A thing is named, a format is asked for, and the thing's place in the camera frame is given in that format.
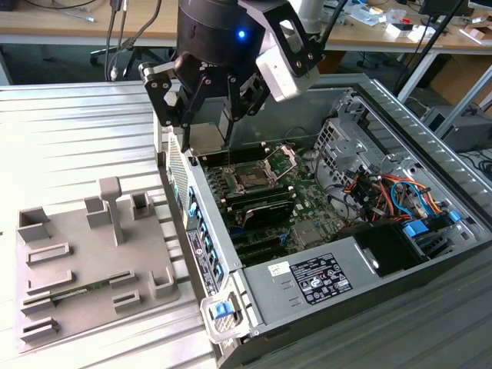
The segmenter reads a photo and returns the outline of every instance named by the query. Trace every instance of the table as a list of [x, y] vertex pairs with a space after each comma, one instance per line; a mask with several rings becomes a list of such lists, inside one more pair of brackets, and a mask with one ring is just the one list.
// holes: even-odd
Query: table
[[[2, 188], [0, 207], [0, 367], [216, 369], [154, 164], [151, 104], [141, 83], [8, 86], [0, 91], [0, 122], [0, 140], [8, 137], [0, 145], [2, 173], [13, 178], [12, 188]], [[19, 194], [22, 206], [84, 206], [78, 200], [88, 190], [86, 180], [101, 173], [122, 176], [125, 192], [151, 192], [183, 295], [172, 307], [19, 355], [12, 330], [14, 225], [1, 221], [4, 215], [15, 222], [15, 215], [6, 214], [5, 206], [11, 199], [17, 205]], [[248, 368], [490, 367], [491, 285], [488, 248], [428, 285]]]
[[[134, 35], [151, 17], [155, 9], [155, 0], [130, 1], [125, 37]], [[69, 17], [55, 11], [35, 8], [19, 1], [15, 12], [0, 12], [0, 44], [39, 44], [39, 45], [104, 45], [110, 8], [107, 0], [99, 0], [91, 12], [95, 23]], [[381, 5], [389, 8], [404, 8], [413, 23], [420, 23], [418, 15], [406, 5], [395, 0]], [[175, 46], [178, 0], [164, 0], [161, 12], [149, 29], [140, 37], [136, 45]], [[384, 32], [382, 25], [369, 27], [349, 18], [349, 25], [335, 26], [328, 41], [327, 50], [359, 52], [414, 52], [416, 43], [407, 38], [394, 39]], [[471, 41], [459, 32], [456, 26], [450, 26], [450, 34], [441, 36], [433, 50], [425, 57], [419, 68], [411, 76], [399, 94], [404, 101], [420, 81], [426, 70], [439, 54], [482, 54], [492, 55], [492, 48], [483, 47]], [[0, 85], [8, 84], [8, 75], [2, 68], [0, 55]]]

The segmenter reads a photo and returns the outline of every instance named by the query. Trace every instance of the rectangular slot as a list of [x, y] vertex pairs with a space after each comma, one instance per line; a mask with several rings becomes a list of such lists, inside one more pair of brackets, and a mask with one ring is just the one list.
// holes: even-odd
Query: rectangular slot
[[25, 263], [29, 266], [44, 263], [46, 261], [63, 258], [71, 254], [71, 248], [68, 242], [39, 248], [38, 250], [28, 251]]
[[41, 292], [50, 291], [53, 288], [65, 286], [66, 284], [72, 283], [74, 280], [75, 280], [75, 274], [72, 271], [68, 270], [66, 278], [60, 279], [58, 281], [54, 281], [49, 284], [43, 284], [41, 286], [32, 287], [31, 281], [28, 281], [28, 290], [26, 291], [26, 293], [29, 296], [32, 296], [33, 294], [39, 294]]
[[125, 286], [126, 284], [130, 284], [135, 281], [137, 281], [137, 276], [134, 271], [124, 271], [109, 277], [109, 285], [111, 288]]
[[44, 338], [58, 332], [58, 324], [52, 317], [47, 317], [39, 321], [35, 321], [30, 325], [22, 328], [21, 340], [30, 342], [39, 338]]
[[46, 298], [44, 300], [35, 301], [32, 303], [24, 300], [21, 305], [21, 311], [25, 315], [30, 315], [54, 307], [55, 303], [51, 298]]
[[133, 290], [125, 292], [124, 294], [119, 294], [118, 296], [113, 296], [112, 300], [115, 311], [119, 313], [120, 311], [136, 308], [140, 305], [140, 294], [138, 293], [138, 290]]

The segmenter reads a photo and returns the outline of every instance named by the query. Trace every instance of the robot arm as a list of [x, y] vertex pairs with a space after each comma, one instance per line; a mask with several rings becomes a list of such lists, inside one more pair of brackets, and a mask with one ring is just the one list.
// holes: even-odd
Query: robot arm
[[[320, 7], [320, 14], [323, 2], [309, 2]], [[281, 26], [286, 22], [291, 35]], [[255, 115], [271, 89], [280, 101], [309, 88], [323, 49], [319, 35], [306, 34], [287, 0], [180, 0], [178, 57], [157, 67], [145, 63], [139, 70], [161, 125], [184, 130], [186, 151], [190, 126], [206, 98], [227, 98], [227, 143], [234, 122]], [[164, 100], [172, 77], [181, 83], [174, 106]]]

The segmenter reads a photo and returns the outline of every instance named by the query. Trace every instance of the warning label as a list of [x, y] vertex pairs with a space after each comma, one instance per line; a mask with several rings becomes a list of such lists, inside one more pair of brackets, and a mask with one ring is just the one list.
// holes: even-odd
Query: warning label
[[333, 254], [291, 265], [291, 272], [306, 302], [316, 305], [352, 289]]

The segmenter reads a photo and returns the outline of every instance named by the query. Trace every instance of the sticker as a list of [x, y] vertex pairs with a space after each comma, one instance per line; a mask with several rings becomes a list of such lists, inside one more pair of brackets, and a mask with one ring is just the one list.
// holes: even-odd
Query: sticker
[[289, 269], [288, 261], [282, 261], [281, 263], [278, 264], [268, 265], [268, 270], [270, 271], [272, 277], [275, 277], [280, 274], [288, 273], [289, 271], [291, 271]]
[[310, 305], [316, 305], [352, 289], [333, 254], [291, 265], [291, 272]]

